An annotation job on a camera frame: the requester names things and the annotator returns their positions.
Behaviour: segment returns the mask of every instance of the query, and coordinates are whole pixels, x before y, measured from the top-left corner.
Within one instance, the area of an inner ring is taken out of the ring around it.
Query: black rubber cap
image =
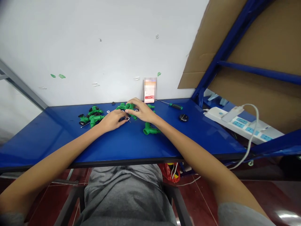
[[[182,122],[187,122],[188,121],[188,115],[186,115],[186,114],[180,114],[179,119]]]

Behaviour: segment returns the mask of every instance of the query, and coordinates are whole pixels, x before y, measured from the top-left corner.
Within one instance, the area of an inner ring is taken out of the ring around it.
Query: hand
[[[94,127],[101,130],[103,133],[112,131],[127,122],[126,119],[118,122],[120,118],[125,116],[126,113],[120,109],[111,111]]]
[[[154,124],[154,122],[156,122],[157,119],[160,118],[144,102],[142,102],[141,100],[139,100],[137,97],[129,100],[127,102],[127,104],[134,104],[134,105],[136,105],[135,108],[139,109],[139,111],[134,111],[134,110],[126,109],[125,112],[129,113],[131,115],[137,116],[142,121]]]

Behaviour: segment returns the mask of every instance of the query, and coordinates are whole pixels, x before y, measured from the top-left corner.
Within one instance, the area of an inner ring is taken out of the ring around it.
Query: power strip
[[[238,116],[234,117],[230,122],[225,122],[221,118],[227,113],[228,113],[227,111],[224,111],[218,107],[213,107],[210,110],[208,110],[207,112],[204,112],[204,115],[207,118],[232,130],[233,132],[236,132],[237,134],[239,134],[247,139],[250,139],[251,135],[254,131],[250,127],[253,125],[253,123],[249,122],[247,120],[244,120]],[[255,134],[253,136],[252,142],[255,144],[261,144],[261,143],[270,141],[272,139],[275,139],[275,138],[283,136],[283,135],[284,134],[279,132],[278,130],[276,130],[272,127],[269,127],[263,131],[256,130]]]

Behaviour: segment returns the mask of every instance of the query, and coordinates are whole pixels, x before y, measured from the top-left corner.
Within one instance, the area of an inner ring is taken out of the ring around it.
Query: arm
[[[268,218],[251,192],[213,155],[157,116],[139,99],[131,99],[128,103],[135,104],[139,111],[125,110],[125,112],[158,127],[178,149],[186,162],[208,181],[218,204],[236,202],[250,207]]]
[[[38,193],[55,180],[93,141],[104,133],[127,122],[121,110],[110,112],[101,122],[75,140],[38,162],[0,194],[0,214],[9,212],[27,215]]]

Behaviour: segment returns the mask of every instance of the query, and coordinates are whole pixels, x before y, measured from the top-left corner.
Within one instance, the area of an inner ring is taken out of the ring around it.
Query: green pipe fitting
[[[137,117],[132,115],[132,114],[129,114],[131,117],[133,117],[134,120],[137,120]]]
[[[96,122],[97,121],[101,121],[105,116],[90,116],[89,119],[90,119],[90,125],[91,125],[91,128],[93,128],[95,125],[96,125]]]
[[[155,108],[155,106],[148,104],[149,108]]]
[[[160,130],[158,129],[154,129],[150,126],[151,124],[149,122],[146,122],[145,123],[145,128],[143,129],[143,132],[145,135],[149,135],[150,133],[151,134],[157,134],[157,133],[161,133]]]
[[[84,114],[81,114],[81,115],[79,115],[78,117],[80,118],[79,124],[80,124],[81,126],[86,125],[86,124],[90,121],[90,119],[89,119],[88,117],[84,116]]]
[[[117,106],[116,110],[125,110],[125,103],[121,103],[119,106]]]
[[[135,105],[134,104],[127,104],[126,106],[125,106],[125,109],[131,109],[131,110],[133,110],[135,108]]]
[[[103,111],[100,110],[96,105],[94,105],[93,107],[91,107],[89,109],[89,113],[87,114],[87,117],[90,117],[91,115],[94,115],[95,113],[103,114]]]

